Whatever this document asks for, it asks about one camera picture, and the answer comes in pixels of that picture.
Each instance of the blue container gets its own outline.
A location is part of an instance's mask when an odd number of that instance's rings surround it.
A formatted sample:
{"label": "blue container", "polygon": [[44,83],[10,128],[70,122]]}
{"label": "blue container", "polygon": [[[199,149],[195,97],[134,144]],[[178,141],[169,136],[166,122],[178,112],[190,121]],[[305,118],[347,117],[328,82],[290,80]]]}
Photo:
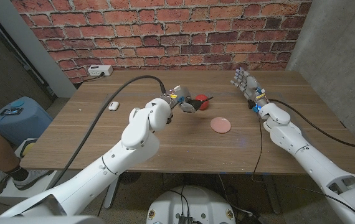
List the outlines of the blue container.
{"label": "blue container", "polygon": [[[1,115],[4,109],[23,108],[20,114]],[[53,121],[33,99],[22,97],[0,109],[0,134],[19,146],[27,138],[39,138]]]}

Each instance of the pink plate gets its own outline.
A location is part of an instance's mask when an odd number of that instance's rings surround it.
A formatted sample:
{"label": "pink plate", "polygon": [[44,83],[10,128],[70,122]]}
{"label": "pink plate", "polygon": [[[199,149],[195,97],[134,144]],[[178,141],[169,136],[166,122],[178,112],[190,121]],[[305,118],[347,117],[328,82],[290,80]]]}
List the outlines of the pink plate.
{"label": "pink plate", "polygon": [[226,118],[217,117],[211,121],[211,128],[217,133],[226,133],[231,127],[230,121]]}

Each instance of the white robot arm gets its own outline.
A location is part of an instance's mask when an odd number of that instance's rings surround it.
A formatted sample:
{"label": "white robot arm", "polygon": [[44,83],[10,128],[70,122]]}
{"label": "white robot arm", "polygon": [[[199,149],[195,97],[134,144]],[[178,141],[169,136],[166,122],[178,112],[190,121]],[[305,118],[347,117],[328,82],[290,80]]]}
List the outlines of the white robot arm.
{"label": "white robot arm", "polygon": [[301,130],[290,121],[290,115],[270,103],[256,79],[241,68],[231,81],[244,92],[250,108],[266,120],[263,127],[277,145],[290,153],[317,183],[321,191],[350,208],[327,197],[329,204],[344,223],[355,223],[355,174],[346,172],[313,147],[301,134]]}

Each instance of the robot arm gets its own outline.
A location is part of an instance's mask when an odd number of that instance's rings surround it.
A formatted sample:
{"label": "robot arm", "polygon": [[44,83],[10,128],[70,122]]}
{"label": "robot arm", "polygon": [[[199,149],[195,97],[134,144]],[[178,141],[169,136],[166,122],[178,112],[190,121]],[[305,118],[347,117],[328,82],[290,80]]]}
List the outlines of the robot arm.
{"label": "robot arm", "polygon": [[156,154],[159,140],[152,132],[163,130],[171,122],[174,106],[179,104],[184,107],[183,110],[188,108],[189,112],[196,111],[196,106],[190,104],[191,96],[187,88],[184,89],[186,91],[175,91],[153,99],[143,109],[133,109],[121,141],[108,152],[72,179],[26,199],[1,217],[79,214],[122,172]]}
{"label": "robot arm", "polygon": [[[237,70],[236,81],[231,81],[248,99],[248,106],[265,119],[263,127],[277,145],[290,153],[317,183],[321,191],[355,210],[355,174],[340,169],[320,153],[290,121],[290,115],[274,103],[269,103],[265,90],[256,79],[242,69]],[[345,223],[355,222],[355,212],[327,197],[329,204]]]}

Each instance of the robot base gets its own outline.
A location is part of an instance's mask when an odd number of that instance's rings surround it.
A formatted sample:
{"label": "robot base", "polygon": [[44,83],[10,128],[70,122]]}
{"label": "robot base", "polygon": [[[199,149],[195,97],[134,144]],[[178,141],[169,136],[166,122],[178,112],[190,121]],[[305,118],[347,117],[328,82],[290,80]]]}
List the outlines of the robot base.
{"label": "robot base", "polygon": [[[172,189],[181,193],[182,186]],[[185,186],[183,196],[189,203],[189,212],[192,221],[203,224],[233,224],[235,218],[232,207],[224,198],[215,192],[198,186]],[[179,224],[182,213],[181,196],[175,192],[167,191],[159,196],[150,206],[147,213],[147,224]],[[183,198],[183,214],[187,220],[187,203]]]}

